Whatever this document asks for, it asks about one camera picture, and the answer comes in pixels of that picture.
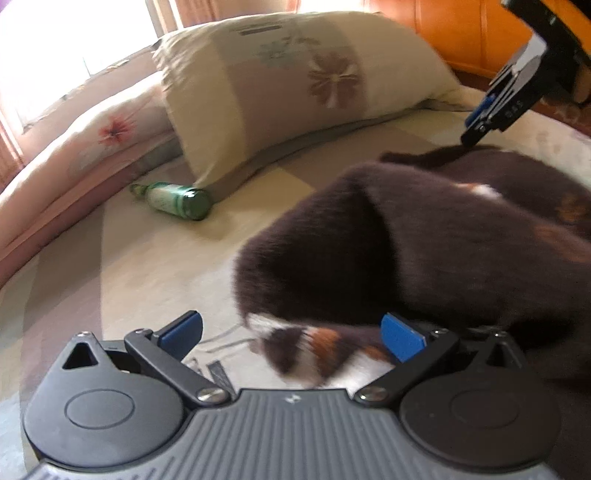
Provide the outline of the dark brown knit sweater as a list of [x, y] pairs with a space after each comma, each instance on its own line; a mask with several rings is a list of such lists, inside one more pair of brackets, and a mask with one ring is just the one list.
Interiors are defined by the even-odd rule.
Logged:
[[555, 393], [550, 465], [590, 475], [590, 192], [493, 146], [387, 152], [243, 246], [235, 301], [267, 361], [322, 383], [385, 358], [384, 315], [507, 332]]

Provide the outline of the patchwork pastel bed sheet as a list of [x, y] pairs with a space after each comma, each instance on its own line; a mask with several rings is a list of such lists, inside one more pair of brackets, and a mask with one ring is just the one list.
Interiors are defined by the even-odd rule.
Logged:
[[36, 459], [22, 412], [70, 338], [118, 340], [195, 310], [204, 337], [186, 359], [235, 388], [297, 389], [249, 344], [232, 299], [235, 255], [249, 237], [343, 170], [385, 151], [419, 154], [456, 144], [461, 112], [416, 110], [271, 164], [218, 203], [204, 221], [159, 213], [122, 190], [55, 238], [1, 290], [1, 475], [19, 479]]

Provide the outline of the floral beige pillow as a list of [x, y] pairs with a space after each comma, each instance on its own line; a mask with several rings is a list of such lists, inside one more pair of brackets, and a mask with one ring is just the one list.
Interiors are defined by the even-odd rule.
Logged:
[[153, 59], [195, 186], [214, 201], [312, 145], [417, 108], [460, 106], [438, 53], [376, 13], [231, 18], [164, 36]]

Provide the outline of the folded pink floral quilt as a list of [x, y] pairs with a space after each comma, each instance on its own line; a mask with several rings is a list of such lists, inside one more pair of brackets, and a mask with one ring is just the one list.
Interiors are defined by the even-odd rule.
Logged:
[[83, 112], [1, 193], [1, 280], [132, 181], [181, 153], [161, 74]]

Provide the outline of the orange wooden headboard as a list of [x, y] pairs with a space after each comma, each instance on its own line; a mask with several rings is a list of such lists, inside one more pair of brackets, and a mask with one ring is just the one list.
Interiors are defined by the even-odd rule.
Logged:
[[[542, 1], [581, 40], [590, 54], [590, 19], [574, 1]], [[507, 11], [501, 1], [366, 1], [370, 11], [415, 30], [460, 74], [468, 85], [485, 90], [510, 57], [531, 37], [524, 22]], [[536, 110], [590, 137], [590, 103], [578, 106], [546, 99]]]

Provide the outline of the green glass bottle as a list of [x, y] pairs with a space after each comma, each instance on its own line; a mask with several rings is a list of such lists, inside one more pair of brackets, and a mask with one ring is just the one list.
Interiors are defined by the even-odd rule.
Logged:
[[193, 186], [154, 182], [132, 183], [130, 193], [151, 208], [185, 220], [200, 221], [211, 212], [213, 201], [202, 189]]

